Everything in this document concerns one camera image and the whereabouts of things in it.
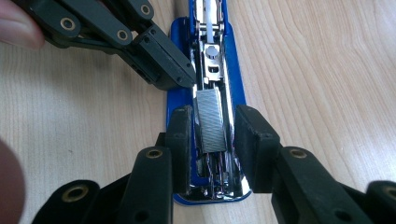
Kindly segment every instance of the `black plastic part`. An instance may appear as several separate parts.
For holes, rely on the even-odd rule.
[[[285,223],[372,223],[308,150],[282,148],[276,171],[273,204]]]
[[[33,17],[47,41],[58,48],[119,54],[148,84],[163,91],[195,84],[191,62],[151,20],[154,10],[147,0],[13,1]],[[131,31],[139,33],[134,40]]]
[[[58,188],[35,216],[34,224],[84,223],[89,219],[99,186],[91,180],[76,180]]]
[[[350,186],[347,186],[345,184],[339,183],[344,191],[355,201],[355,203],[364,210],[364,197],[365,194],[363,192],[360,192],[356,189],[351,188]]]
[[[188,193],[191,179],[191,106],[176,108],[166,130],[165,145],[172,152],[173,192]]]
[[[100,189],[87,223],[115,223],[130,175]]]
[[[195,83],[196,75],[190,61],[155,24],[134,39],[131,52],[138,56],[134,63],[160,90],[177,86],[190,88]]]
[[[159,133],[157,141],[155,142],[156,147],[165,147],[165,136],[166,133]]]
[[[171,223],[172,158],[166,147],[139,152],[116,223]]]
[[[374,181],[364,199],[364,210],[375,223],[396,223],[396,183]]]
[[[94,0],[59,0],[84,20],[85,25],[119,49],[132,42],[132,34],[103,5]]]
[[[235,112],[235,152],[254,193],[271,193],[280,138],[256,109],[238,105]]]
[[[49,40],[54,36],[61,36],[64,39],[75,38],[81,31],[81,23],[79,19],[69,10],[65,9],[53,0],[13,1],[37,21],[37,23],[43,28],[46,38]],[[73,21],[75,25],[74,29],[64,29],[61,25],[63,18],[68,18]]]

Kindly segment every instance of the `wooden surface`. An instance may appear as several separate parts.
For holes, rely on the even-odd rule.
[[[169,30],[186,1],[151,3]],[[396,1],[229,0],[247,103],[285,146],[305,147],[339,181],[396,181]],[[0,136],[27,182],[21,223],[75,179],[132,170],[164,131],[165,92],[117,56],[0,44]],[[175,205],[175,223],[276,223],[268,195]]]

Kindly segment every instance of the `metal bolt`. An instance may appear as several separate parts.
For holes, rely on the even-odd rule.
[[[208,59],[216,59],[218,58],[219,51],[214,46],[209,46],[209,48],[205,50],[205,55]]]
[[[86,185],[75,185],[64,192],[64,194],[62,195],[62,201],[64,201],[65,203],[76,202],[84,198],[87,195],[88,191],[89,189]]]
[[[304,159],[307,155],[304,151],[298,149],[298,148],[293,148],[290,150],[291,156],[298,158],[298,159]]]
[[[128,39],[128,33],[126,33],[126,31],[124,31],[124,30],[119,30],[119,31],[117,32],[117,37],[118,37],[120,40],[126,40],[126,39]]]
[[[76,24],[74,23],[74,21],[67,17],[61,19],[61,26],[66,31],[73,31],[74,29],[76,29]]]
[[[152,149],[146,153],[146,157],[150,159],[157,159],[163,155],[163,152],[159,149]]]
[[[384,192],[393,200],[396,201],[396,188],[393,186],[385,186],[383,188]]]
[[[142,7],[140,8],[140,10],[141,10],[142,13],[145,14],[146,16],[149,15],[149,6],[148,6],[148,5],[142,5]]]
[[[346,212],[342,209],[339,209],[339,208],[335,209],[334,214],[336,217],[338,217],[338,219],[343,220],[345,222],[352,221],[352,216],[348,212]]]

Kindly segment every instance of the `wood grain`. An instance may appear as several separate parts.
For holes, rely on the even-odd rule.
[[[151,1],[168,31],[187,1]],[[396,2],[228,1],[247,103],[285,146],[305,147],[339,181],[396,181]],[[27,182],[21,223],[75,179],[129,173],[164,131],[165,93],[117,56],[0,44],[0,136]],[[175,205],[175,223],[276,223],[270,196]]]

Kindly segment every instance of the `human hand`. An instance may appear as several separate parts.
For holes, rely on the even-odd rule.
[[[44,36],[38,25],[11,0],[0,0],[0,41],[26,49],[39,49]]]
[[[1,139],[0,183],[0,223],[18,223],[25,197],[22,168]]]

